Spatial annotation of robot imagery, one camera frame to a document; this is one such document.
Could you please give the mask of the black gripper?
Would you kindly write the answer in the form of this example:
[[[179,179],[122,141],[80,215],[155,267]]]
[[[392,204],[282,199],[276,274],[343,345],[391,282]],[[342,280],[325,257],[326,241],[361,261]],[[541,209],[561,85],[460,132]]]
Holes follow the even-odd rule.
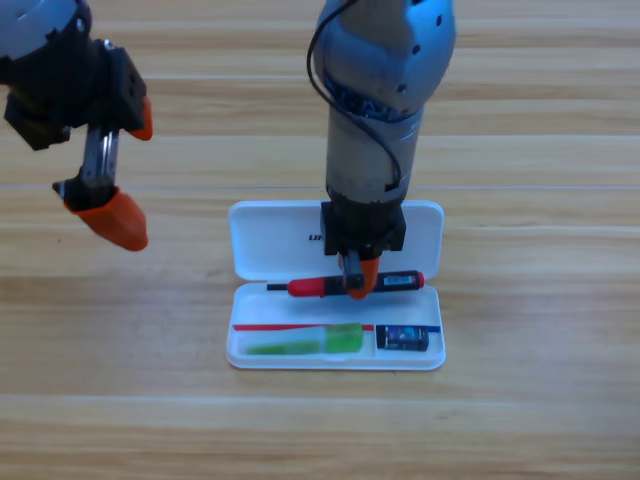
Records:
[[[86,127],[78,174],[54,184],[68,210],[104,240],[128,251],[148,245],[146,217],[115,185],[120,131],[149,141],[151,101],[128,53],[107,40],[71,38],[3,43],[8,124],[34,151]]]
[[[381,255],[385,251],[401,251],[404,246],[402,201],[322,202],[321,233],[324,255],[338,256],[340,260],[348,295],[363,300],[376,287]]]

